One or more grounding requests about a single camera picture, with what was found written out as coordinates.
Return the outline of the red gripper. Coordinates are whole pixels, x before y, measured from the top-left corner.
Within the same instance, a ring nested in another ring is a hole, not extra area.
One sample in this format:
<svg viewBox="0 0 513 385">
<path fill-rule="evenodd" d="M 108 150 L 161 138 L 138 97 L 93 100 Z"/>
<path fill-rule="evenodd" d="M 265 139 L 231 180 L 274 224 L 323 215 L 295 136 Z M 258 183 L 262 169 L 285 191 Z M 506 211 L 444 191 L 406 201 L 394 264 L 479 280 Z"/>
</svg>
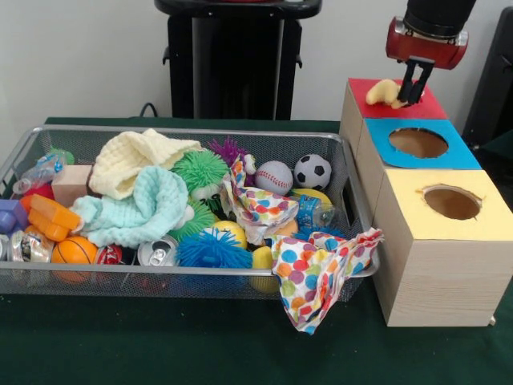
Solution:
<svg viewBox="0 0 513 385">
<path fill-rule="evenodd" d="M 453 38 L 426 37 L 411 30 L 402 17 L 394 17 L 389 25 L 386 40 L 386 55 L 390 59 L 406 62 L 406 72 L 398 93 L 402 103 L 416 104 L 421 99 L 433 68 L 454 69 L 467 51 L 468 32 L 462 30 Z M 421 58 L 432 62 L 415 62 L 412 58 Z M 416 67 L 422 69 L 414 83 Z"/>
</svg>

